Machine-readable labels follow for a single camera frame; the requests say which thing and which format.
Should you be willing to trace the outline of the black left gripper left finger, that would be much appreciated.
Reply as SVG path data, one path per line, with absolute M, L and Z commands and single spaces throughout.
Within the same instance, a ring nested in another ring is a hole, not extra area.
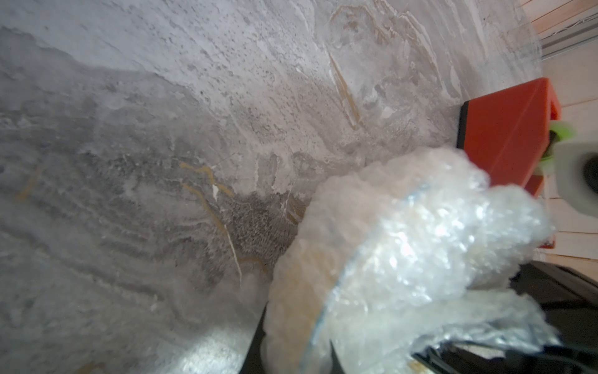
M 239 374 L 266 374 L 261 357 L 261 344 L 263 338 L 266 336 L 263 330 L 266 309 L 267 307 L 265 306 Z

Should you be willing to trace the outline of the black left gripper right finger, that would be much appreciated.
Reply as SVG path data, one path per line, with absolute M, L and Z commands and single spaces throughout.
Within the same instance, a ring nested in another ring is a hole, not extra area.
M 336 353 L 336 349 L 335 349 L 332 341 L 330 341 L 330 348 L 331 348 L 331 357 L 332 357 L 332 369 L 331 369 L 330 373 L 331 374 L 345 374 L 345 371 L 339 361 L 339 357 Z

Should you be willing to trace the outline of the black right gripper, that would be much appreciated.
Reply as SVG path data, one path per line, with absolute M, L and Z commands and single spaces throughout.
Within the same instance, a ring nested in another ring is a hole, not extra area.
M 416 373 L 595 373 L 597 283 L 572 268 L 532 262 L 511 288 L 528 311 L 491 323 L 469 341 L 452 338 L 413 354 Z

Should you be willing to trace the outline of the clear bubble wrap sheet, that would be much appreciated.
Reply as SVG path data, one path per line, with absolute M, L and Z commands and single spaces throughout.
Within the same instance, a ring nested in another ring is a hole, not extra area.
M 509 281 L 553 225 L 518 185 L 455 148 L 420 148 L 327 179 L 279 258 L 264 319 L 268 373 L 409 373 L 413 354 L 528 311 Z

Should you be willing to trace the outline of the red tape dispenser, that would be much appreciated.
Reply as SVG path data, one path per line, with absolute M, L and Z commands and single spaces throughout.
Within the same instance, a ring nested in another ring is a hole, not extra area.
M 531 80 L 464 102 L 456 147 L 491 185 L 518 185 L 537 198 L 544 177 L 534 172 L 551 142 L 550 124 L 561 116 L 551 81 Z

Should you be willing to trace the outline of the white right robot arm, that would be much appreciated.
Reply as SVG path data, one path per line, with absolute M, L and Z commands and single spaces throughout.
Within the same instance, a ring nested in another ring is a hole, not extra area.
M 597 133 L 557 137 L 552 165 L 559 195 L 579 213 L 597 215 Z M 511 287 L 540 303 L 562 344 L 537 353 L 502 350 L 483 358 L 455 343 L 414 355 L 427 373 L 595 373 L 597 371 L 597 283 L 566 266 L 534 261 Z

